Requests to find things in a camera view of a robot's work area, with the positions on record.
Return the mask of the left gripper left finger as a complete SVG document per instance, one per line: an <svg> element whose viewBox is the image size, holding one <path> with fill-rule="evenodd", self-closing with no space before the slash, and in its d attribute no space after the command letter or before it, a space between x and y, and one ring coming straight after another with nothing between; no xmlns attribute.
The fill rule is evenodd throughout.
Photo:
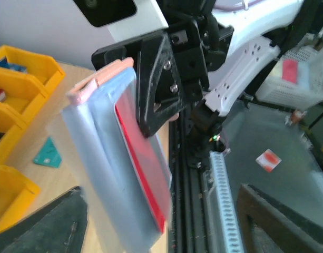
<svg viewBox="0 0 323 253"><path fill-rule="evenodd" d="M0 252L81 252L87 204L74 187L0 233Z"/></svg>

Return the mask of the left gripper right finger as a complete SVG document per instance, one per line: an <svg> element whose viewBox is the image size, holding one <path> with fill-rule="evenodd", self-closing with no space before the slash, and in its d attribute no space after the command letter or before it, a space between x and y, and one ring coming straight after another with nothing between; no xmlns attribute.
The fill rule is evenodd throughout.
<svg viewBox="0 0 323 253"><path fill-rule="evenodd" d="M323 227L250 184L237 213L246 252L323 252Z"/></svg>

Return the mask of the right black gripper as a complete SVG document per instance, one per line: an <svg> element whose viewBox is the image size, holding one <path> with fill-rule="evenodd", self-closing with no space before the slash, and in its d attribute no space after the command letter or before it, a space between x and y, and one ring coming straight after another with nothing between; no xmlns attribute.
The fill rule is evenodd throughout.
<svg viewBox="0 0 323 253"><path fill-rule="evenodd" d="M131 57L136 70L136 120L148 138L208 90L208 72L226 60L234 29L213 17L215 1L158 1L168 27L96 50L96 70Z"/></svg>

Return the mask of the teal card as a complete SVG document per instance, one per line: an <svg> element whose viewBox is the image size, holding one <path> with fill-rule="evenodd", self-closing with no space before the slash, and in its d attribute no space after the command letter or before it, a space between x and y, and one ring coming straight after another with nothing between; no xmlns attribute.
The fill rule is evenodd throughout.
<svg viewBox="0 0 323 253"><path fill-rule="evenodd" d="M56 149L52 139L47 138L44 145L33 159L33 163L41 166L58 168L61 165L62 158Z"/></svg>

